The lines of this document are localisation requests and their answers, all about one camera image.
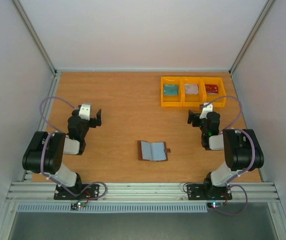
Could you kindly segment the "brown leather card holder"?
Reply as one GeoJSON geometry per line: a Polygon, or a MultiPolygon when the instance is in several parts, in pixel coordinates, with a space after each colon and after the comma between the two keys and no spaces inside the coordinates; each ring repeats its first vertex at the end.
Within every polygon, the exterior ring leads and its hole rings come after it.
{"type": "Polygon", "coordinates": [[[142,151],[141,151],[141,141],[137,141],[137,149],[138,149],[138,160],[140,161],[150,161],[150,162],[166,162],[168,161],[168,153],[171,152],[169,148],[166,146],[165,141],[160,142],[148,142],[152,147],[152,160],[143,160],[142,159],[142,151]]]}

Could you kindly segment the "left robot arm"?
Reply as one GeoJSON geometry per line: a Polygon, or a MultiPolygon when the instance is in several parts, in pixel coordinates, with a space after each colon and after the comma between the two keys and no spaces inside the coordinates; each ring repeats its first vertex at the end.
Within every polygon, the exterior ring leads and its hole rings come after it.
{"type": "Polygon", "coordinates": [[[80,174],[70,170],[63,162],[63,155],[83,154],[85,137],[90,128],[101,126],[101,110],[91,117],[89,106],[72,112],[67,121],[68,133],[35,132],[22,158],[22,167],[41,174],[56,184],[55,200],[97,200],[101,182],[84,184],[80,174]]]}

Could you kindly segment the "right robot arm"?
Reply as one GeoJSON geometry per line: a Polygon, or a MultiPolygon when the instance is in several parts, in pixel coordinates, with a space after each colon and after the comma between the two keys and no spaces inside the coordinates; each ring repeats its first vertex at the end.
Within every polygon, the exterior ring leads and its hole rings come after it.
{"type": "Polygon", "coordinates": [[[264,154],[252,129],[219,130],[220,114],[210,110],[188,112],[188,124],[201,131],[202,147],[208,151],[224,151],[225,160],[209,172],[202,184],[188,183],[183,187],[188,200],[220,201],[232,199],[230,183],[246,172],[264,165],[264,154]]]}

